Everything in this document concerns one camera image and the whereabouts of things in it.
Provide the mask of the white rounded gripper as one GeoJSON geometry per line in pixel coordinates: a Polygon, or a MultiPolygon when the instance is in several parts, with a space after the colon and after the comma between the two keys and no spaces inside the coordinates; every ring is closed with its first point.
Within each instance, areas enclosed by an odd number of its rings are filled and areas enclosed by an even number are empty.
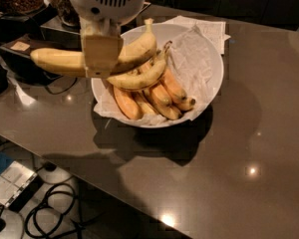
{"type": "Polygon", "coordinates": [[[106,78],[123,47],[120,27],[135,19],[145,0],[70,0],[80,18],[86,76],[106,78]]]}

